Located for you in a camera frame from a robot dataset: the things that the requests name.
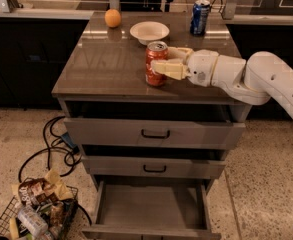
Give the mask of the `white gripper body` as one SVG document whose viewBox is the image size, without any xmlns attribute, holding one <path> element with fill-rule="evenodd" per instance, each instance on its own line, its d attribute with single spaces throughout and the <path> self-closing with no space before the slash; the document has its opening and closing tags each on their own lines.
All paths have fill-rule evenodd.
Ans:
<svg viewBox="0 0 293 240">
<path fill-rule="evenodd" d="M 219 54 L 210 50 L 198 50 L 192 53 L 188 59 L 188 80 L 194 85 L 208 87 Z"/>
</svg>

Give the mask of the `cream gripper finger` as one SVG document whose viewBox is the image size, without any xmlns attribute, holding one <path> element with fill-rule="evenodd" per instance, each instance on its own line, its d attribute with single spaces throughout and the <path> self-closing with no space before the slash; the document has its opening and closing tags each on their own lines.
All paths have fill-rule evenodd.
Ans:
<svg viewBox="0 0 293 240">
<path fill-rule="evenodd" d="M 190 76 L 188 66 L 181 59 L 153 60 L 151 69 L 153 72 L 175 80 L 182 80 Z"/>
<path fill-rule="evenodd" d="M 169 47 L 168 48 L 168 58 L 180 59 L 183 64 L 187 63 L 192 53 L 193 53 L 193 50 L 187 47 Z"/>
</svg>

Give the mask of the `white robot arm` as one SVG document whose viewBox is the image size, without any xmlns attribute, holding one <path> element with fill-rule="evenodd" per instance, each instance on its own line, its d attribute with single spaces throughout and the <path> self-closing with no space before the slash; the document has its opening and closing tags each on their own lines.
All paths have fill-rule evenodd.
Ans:
<svg viewBox="0 0 293 240">
<path fill-rule="evenodd" d="M 168 57 L 153 60 L 151 69 L 172 79 L 220 88 L 250 105 L 274 99 L 293 120 L 293 69 L 273 53 L 256 52 L 244 60 L 211 50 L 170 47 Z"/>
</svg>

